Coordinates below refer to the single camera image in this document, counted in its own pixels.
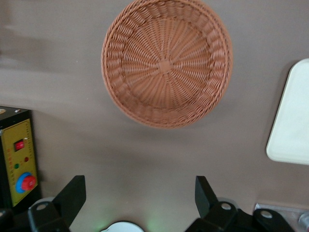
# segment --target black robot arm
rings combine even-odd
[[[294,232],[276,211],[257,209],[253,216],[218,201],[207,179],[197,176],[195,202],[200,218],[186,232]]]
[[[0,210],[1,232],[69,232],[69,226],[86,201],[85,177],[75,176],[52,202],[40,202],[13,215]]]

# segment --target control box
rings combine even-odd
[[[31,111],[0,106],[0,208],[18,214],[41,198]]]

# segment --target emergency stop button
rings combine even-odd
[[[35,179],[34,176],[32,175],[26,176],[25,179],[23,180],[23,183],[21,184],[21,188],[24,191],[33,190],[36,182],[37,180]]]
[[[22,149],[24,147],[25,147],[25,144],[24,144],[24,140],[23,139],[21,139],[21,140],[17,141],[16,143],[14,143],[15,151],[19,151],[20,149]]]
[[[23,173],[17,180],[16,191],[18,193],[31,191],[34,189],[36,183],[37,180],[33,175],[31,175],[31,173]]]

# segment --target wicker basket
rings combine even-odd
[[[179,128],[209,113],[232,72],[232,45],[218,15],[199,0],[136,0],[110,26],[102,74],[132,119]]]

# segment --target yellow control panel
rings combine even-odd
[[[14,207],[38,185],[30,120],[3,129],[1,140]]]

